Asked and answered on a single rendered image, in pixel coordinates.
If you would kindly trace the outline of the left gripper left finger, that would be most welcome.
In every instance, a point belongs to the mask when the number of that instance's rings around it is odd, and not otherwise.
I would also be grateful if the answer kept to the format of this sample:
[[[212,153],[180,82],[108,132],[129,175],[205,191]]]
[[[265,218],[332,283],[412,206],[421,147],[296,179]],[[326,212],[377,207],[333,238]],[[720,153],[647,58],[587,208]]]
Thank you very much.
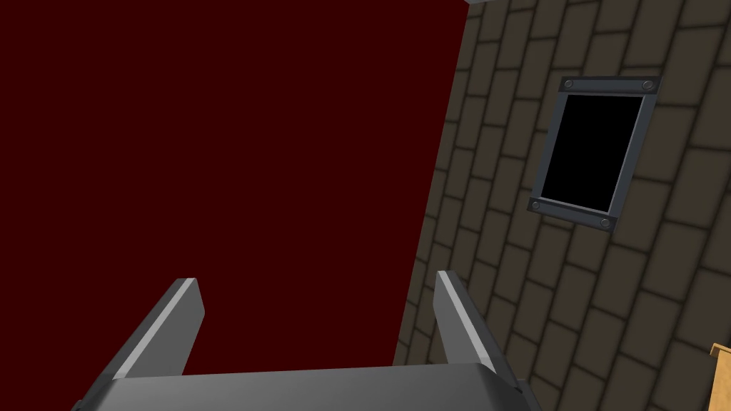
[[[113,379],[182,375],[205,316],[195,278],[178,278],[112,361]]]

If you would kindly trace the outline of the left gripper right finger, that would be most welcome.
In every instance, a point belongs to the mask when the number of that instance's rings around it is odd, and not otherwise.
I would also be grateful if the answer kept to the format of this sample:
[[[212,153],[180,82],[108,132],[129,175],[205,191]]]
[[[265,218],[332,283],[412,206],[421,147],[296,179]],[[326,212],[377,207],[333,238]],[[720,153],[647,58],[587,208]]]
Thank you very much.
[[[480,363],[517,387],[510,363],[456,272],[435,274],[433,312],[449,363]]]

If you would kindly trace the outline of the black window with grey frame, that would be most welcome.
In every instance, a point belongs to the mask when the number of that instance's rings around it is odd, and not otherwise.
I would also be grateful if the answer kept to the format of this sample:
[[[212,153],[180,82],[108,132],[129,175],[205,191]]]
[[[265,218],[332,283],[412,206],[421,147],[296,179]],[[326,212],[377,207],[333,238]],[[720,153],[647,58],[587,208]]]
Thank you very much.
[[[528,211],[613,232],[661,84],[660,76],[562,77]]]

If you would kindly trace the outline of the light wooden furniture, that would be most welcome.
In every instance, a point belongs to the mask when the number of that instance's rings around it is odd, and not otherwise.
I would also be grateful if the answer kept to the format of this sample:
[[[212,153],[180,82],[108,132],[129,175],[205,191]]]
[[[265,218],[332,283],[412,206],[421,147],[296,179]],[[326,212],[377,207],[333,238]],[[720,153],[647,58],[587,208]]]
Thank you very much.
[[[708,411],[731,411],[731,349],[714,343],[710,355],[717,364]]]

